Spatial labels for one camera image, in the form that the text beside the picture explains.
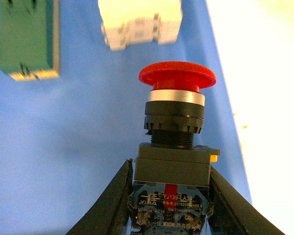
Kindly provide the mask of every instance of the green box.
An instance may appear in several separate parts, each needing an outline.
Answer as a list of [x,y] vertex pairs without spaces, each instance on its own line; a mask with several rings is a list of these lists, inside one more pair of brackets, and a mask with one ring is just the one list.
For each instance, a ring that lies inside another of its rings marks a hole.
[[58,0],[0,0],[0,69],[20,81],[59,75]]

